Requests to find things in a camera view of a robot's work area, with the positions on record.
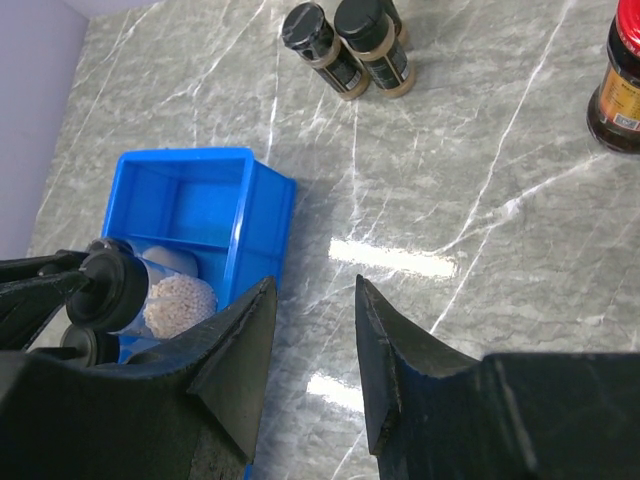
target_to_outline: white granules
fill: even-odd
[[[176,274],[151,287],[143,316],[158,339],[173,338],[216,311],[216,296],[208,283]]]

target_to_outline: yellow label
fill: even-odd
[[[631,85],[611,66],[600,92],[600,111],[617,126],[640,131],[640,88]]]

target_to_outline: jar label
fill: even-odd
[[[618,127],[640,131],[640,88],[622,78],[611,66],[600,92],[600,111]]]
[[[362,79],[362,72],[344,47],[335,61],[316,71],[338,93],[353,90]]]
[[[393,42],[393,46],[384,57],[362,63],[375,84],[383,90],[399,87],[409,77],[409,61],[398,40]]]

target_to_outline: bottle in blue bin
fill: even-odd
[[[128,243],[103,247],[90,249],[80,267],[91,283],[67,302],[74,325],[161,341],[215,313],[206,282],[137,256]]]

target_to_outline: blue plastic container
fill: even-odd
[[[129,152],[102,235],[193,253],[221,310],[266,276],[280,285],[295,191],[248,148]]]

